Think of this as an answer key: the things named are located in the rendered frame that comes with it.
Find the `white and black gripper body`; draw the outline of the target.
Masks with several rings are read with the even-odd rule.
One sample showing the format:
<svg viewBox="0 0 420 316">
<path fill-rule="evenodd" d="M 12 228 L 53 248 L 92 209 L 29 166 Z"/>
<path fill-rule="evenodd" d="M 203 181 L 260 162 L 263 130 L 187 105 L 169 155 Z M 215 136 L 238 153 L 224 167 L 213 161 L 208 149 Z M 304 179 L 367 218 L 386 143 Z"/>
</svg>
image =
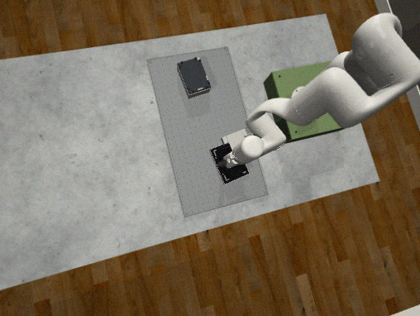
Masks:
<svg viewBox="0 0 420 316">
<path fill-rule="evenodd" d="M 227 161 L 226 167 L 228 169 L 230 169 L 230 168 L 232 168 L 236 165 L 239 165 L 239 163 L 237 163 L 235 160 L 230 160 L 231 154 L 232 154 L 232 152 L 230 152 L 229 154 L 227 154 L 226 156 L 223 157 L 223 160 Z"/>
</svg>

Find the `black well plate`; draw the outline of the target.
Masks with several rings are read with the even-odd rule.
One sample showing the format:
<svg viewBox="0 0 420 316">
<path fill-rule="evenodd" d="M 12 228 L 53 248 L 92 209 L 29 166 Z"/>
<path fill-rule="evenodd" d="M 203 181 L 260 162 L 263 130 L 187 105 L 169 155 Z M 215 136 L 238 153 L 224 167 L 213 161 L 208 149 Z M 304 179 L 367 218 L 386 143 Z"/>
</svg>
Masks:
<svg viewBox="0 0 420 316">
<path fill-rule="evenodd" d="M 223 148 L 217 150 L 217 153 L 218 153 L 218 156 L 219 156 L 220 160 L 223 160 L 223 157 L 226 156 L 227 154 L 229 154 L 230 152 L 232 152 L 232 149 L 231 149 L 230 145 L 224 146 Z M 239 165 L 236 165 L 236 166 L 234 166 L 230 169 L 225 167 L 224 170 L 227 173 L 228 179 L 230 179 L 233 176 L 239 175 L 239 174 L 247 171 L 247 168 L 246 168 L 245 165 L 239 164 Z"/>
</svg>

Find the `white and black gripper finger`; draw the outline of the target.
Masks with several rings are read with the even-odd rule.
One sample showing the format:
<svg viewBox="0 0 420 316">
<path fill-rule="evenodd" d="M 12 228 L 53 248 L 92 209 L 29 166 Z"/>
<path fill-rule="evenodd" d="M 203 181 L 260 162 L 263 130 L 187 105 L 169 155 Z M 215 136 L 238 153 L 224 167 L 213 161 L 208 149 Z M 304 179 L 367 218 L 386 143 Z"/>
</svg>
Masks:
<svg viewBox="0 0 420 316">
<path fill-rule="evenodd" d="M 225 168 L 226 164 L 227 164 L 226 160 L 221 160 L 220 162 L 218 162 L 217 167 Z"/>
</svg>

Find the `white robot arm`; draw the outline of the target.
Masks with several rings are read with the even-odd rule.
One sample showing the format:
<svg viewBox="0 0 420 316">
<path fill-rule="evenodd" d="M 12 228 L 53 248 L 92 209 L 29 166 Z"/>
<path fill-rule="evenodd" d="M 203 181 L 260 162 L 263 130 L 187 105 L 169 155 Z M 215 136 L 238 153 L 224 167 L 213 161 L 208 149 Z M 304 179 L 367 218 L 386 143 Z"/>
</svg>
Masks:
<svg viewBox="0 0 420 316">
<path fill-rule="evenodd" d="M 295 89 L 291 98 L 262 103 L 246 119 L 254 136 L 245 138 L 242 129 L 222 137 L 222 144 L 233 150 L 230 160 L 244 165 L 284 145 L 286 136 L 267 113 L 298 126 L 329 113 L 340 127 L 349 128 L 420 83 L 420 60 L 402 40 L 400 21 L 392 13 L 365 21 L 353 36 L 351 49 L 336 56 L 306 86 Z"/>
</svg>

